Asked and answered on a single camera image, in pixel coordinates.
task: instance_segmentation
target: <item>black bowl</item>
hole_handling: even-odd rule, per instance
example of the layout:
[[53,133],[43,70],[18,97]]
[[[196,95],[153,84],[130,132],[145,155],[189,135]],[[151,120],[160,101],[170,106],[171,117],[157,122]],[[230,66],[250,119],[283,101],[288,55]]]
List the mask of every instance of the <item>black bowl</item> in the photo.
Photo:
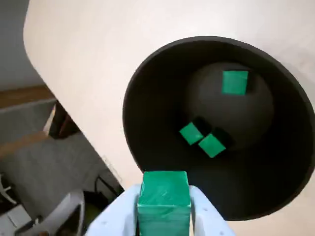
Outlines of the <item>black bowl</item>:
[[[222,71],[240,69],[250,71],[247,94],[222,94]],[[152,53],[134,73],[123,110],[140,169],[187,171],[226,220],[262,217],[300,193],[315,166],[313,120],[305,92],[278,61],[212,36]],[[229,137],[227,150],[209,158],[189,146],[179,130],[191,121],[208,124],[204,134]]]

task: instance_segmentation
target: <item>tabletop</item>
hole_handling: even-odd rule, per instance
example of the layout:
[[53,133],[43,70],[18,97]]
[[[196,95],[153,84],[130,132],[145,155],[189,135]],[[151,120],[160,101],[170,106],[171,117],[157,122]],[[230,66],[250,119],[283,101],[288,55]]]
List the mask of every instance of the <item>tabletop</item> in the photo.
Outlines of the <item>tabletop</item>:
[[[216,35],[280,61],[315,103],[315,1],[30,0],[28,57],[124,188],[142,173],[126,143],[122,107],[140,63],[175,40]],[[315,235],[314,176],[283,209],[229,222],[243,236]]]

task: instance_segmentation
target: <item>gray floor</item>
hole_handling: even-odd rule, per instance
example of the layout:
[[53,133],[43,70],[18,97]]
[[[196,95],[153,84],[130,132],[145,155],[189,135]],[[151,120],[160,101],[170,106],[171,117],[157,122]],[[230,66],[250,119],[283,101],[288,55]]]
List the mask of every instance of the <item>gray floor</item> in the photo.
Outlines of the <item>gray floor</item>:
[[[45,102],[0,110],[0,144],[42,130],[52,107],[53,102]],[[15,184],[32,218],[45,217],[72,189],[93,191],[98,174],[115,189],[119,188],[116,179],[81,133],[65,140],[47,139],[1,158],[0,172]],[[108,198],[114,198],[102,184],[99,188]]]

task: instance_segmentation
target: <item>black cable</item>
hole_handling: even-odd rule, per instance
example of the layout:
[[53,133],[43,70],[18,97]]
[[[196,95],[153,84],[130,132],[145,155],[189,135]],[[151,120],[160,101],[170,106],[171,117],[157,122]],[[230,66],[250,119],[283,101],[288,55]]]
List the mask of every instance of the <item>black cable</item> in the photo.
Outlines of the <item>black cable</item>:
[[94,191],[96,193],[98,193],[98,190],[97,190],[97,181],[100,180],[104,185],[106,185],[106,187],[116,196],[118,197],[119,194],[114,190],[114,188],[112,186],[110,186],[108,183],[106,183],[106,181],[104,179],[101,178],[100,175],[98,175],[95,179],[95,182],[94,182]]

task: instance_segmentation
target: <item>green block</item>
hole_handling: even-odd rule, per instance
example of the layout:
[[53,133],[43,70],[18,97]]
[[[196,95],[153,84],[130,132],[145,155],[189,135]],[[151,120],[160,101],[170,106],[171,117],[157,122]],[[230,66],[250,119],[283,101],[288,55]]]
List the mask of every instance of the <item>green block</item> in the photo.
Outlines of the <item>green block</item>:
[[192,122],[182,128],[179,132],[184,137],[184,139],[186,139],[189,145],[192,145],[203,138],[203,135]]
[[222,93],[245,95],[248,71],[223,71]]
[[225,146],[213,134],[207,135],[198,144],[211,158],[225,150]]
[[137,208],[141,236],[189,236],[191,203],[186,172],[145,172]]

